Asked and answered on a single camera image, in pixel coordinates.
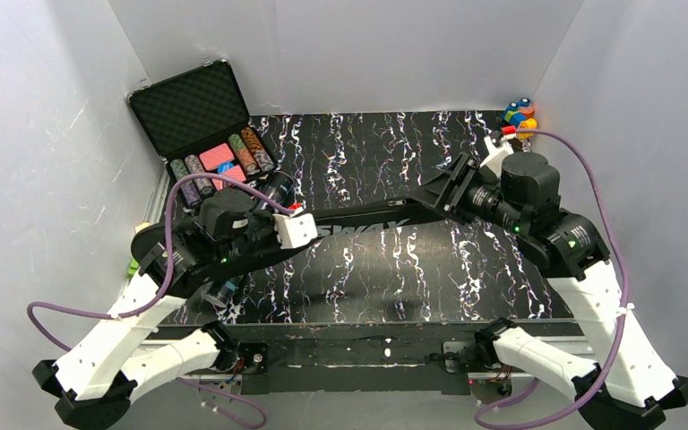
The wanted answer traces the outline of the black shuttlecock tube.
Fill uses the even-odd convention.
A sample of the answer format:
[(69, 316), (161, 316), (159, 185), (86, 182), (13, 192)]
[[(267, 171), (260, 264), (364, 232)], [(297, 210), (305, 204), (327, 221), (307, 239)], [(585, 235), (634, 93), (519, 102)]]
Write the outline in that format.
[[(270, 176), (261, 192), (274, 202), (286, 206), (292, 199), (294, 184), (295, 180), (291, 176), (282, 171), (276, 171)], [(202, 289), (201, 298), (219, 309), (226, 308), (232, 303), (237, 291), (244, 286), (245, 278), (245, 275), (239, 275), (225, 281), (212, 283)]]

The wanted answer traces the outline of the black Crossway racket bag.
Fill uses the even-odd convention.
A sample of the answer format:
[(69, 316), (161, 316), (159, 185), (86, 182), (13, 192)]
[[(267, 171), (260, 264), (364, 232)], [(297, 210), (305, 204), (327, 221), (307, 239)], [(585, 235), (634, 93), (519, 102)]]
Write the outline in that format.
[[(172, 245), (175, 257), (173, 279), (168, 294), (188, 298), (208, 283), (216, 283), (239, 275), (263, 270), (300, 254), (300, 249), (281, 249), (279, 253), (259, 262), (235, 262), (231, 259), (233, 239), (243, 232), (251, 211), (248, 203), (221, 203), (216, 198), (205, 202), (198, 215), (186, 217), (173, 226)], [(410, 198), (397, 198), (367, 205), (315, 210), (318, 237), (381, 232), (445, 220)]]

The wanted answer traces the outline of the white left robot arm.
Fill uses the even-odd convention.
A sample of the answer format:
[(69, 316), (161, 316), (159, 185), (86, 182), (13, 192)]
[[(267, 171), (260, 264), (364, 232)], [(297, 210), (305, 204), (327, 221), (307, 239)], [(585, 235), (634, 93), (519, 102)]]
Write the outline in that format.
[(183, 297), (158, 297), (161, 287), (151, 276), (168, 257), (176, 261), (175, 274), (185, 274), (189, 252), (167, 251), (166, 226), (150, 225), (135, 235), (132, 249), (142, 272), (113, 304), (117, 317), (101, 320), (62, 357), (34, 367), (41, 389), (57, 398), (55, 410), (65, 425), (108, 429), (142, 395), (164, 383), (194, 370), (232, 372), (239, 366), (239, 343), (221, 322), (210, 322), (150, 353), (135, 353), (159, 323), (185, 303)]

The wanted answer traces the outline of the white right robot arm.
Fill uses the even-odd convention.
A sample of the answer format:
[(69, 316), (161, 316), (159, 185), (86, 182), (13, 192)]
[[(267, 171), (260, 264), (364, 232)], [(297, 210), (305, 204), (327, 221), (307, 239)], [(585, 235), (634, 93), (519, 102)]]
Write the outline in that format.
[(446, 219), (482, 219), (512, 232), (595, 355), (576, 357), (501, 318), (476, 333), (477, 361), (520, 369), (557, 389), (595, 429), (654, 429), (667, 410), (688, 405), (688, 377), (652, 347), (624, 300), (617, 255), (589, 219), (561, 207), (559, 184), (545, 157), (519, 152), (481, 164), (458, 159), (411, 197)]

